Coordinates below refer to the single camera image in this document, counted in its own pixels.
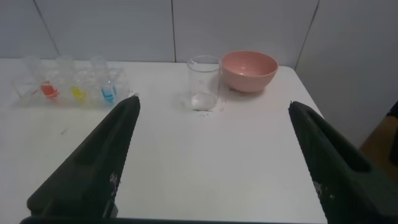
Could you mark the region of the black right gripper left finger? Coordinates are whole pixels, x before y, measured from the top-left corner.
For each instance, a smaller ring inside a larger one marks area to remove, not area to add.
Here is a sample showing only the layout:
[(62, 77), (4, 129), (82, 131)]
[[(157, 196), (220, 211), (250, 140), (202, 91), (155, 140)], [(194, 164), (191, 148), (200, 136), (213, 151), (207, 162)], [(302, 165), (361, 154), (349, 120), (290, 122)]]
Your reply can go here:
[(140, 108), (138, 96), (119, 102), (29, 197), (31, 214), (103, 217), (114, 203)]

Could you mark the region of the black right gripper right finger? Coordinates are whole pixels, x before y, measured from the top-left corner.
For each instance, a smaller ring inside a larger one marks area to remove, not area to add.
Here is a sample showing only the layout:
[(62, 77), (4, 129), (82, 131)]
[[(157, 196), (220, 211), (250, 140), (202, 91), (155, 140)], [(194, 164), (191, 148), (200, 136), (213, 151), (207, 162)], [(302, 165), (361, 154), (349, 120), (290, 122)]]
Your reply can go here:
[(328, 223), (397, 223), (397, 184), (311, 107), (289, 116)]

